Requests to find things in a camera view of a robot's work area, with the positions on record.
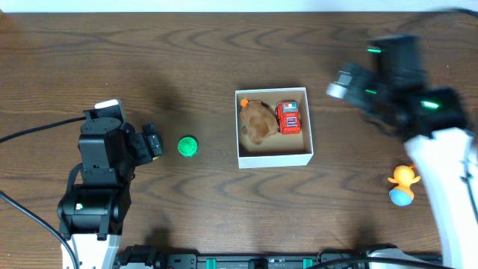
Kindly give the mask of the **green ridged ball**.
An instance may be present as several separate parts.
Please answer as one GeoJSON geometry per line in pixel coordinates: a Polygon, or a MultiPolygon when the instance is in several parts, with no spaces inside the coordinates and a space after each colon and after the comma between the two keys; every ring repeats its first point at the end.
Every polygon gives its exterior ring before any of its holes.
{"type": "Polygon", "coordinates": [[[198,148],[196,138],[192,136],[183,137],[177,144],[179,153],[184,157],[193,157],[197,154],[198,148]]]}

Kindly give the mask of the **red toy truck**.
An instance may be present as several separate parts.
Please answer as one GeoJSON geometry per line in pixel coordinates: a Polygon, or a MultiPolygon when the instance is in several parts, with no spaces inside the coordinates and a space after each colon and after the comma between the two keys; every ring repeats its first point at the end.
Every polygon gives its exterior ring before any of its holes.
{"type": "Polygon", "coordinates": [[[282,135],[295,135],[301,132],[302,125],[297,102],[278,102],[275,115],[278,122],[278,132],[282,135]]]}

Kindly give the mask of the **brown plush toy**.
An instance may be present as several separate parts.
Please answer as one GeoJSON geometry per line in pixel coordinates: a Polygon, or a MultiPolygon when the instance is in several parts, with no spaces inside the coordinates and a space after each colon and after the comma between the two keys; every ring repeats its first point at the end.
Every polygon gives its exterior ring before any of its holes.
{"type": "Polygon", "coordinates": [[[244,123],[242,132],[255,145],[278,133],[276,116],[261,100],[241,99],[240,118],[244,123]]]}

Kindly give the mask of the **orange duck toy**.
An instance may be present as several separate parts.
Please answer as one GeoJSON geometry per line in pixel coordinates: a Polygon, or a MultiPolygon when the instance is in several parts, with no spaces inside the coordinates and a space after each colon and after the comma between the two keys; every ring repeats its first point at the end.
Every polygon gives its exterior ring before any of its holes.
{"type": "Polygon", "coordinates": [[[395,184],[388,193],[392,203],[398,206],[411,205],[415,198],[411,186],[418,183],[420,179],[420,176],[415,175],[413,166],[397,166],[393,176],[388,177],[388,181],[395,184]]]}

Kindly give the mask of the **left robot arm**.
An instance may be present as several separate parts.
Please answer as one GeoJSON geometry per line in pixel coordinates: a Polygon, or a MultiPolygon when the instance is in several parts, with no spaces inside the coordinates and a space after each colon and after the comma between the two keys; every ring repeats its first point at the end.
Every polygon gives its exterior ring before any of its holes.
{"type": "Polygon", "coordinates": [[[121,105],[86,110],[75,167],[58,204],[59,233],[80,268],[112,268],[125,216],[131,205],[130,185],[136,167],[163,154],[153,124],[141,132],[127,123],[121,105]]]}

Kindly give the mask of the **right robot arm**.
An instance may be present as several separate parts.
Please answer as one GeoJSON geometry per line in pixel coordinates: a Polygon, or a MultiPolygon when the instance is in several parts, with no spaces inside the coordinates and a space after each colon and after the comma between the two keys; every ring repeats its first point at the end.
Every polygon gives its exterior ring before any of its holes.
{"type": "Polygon", "coordinates": [[[477,267],[476,135],[459,94],[429,87],[418,39],[370,40],[374,69],[348,63],[327,93],[393,127],[426,189],[443,265],[477,267]]]}

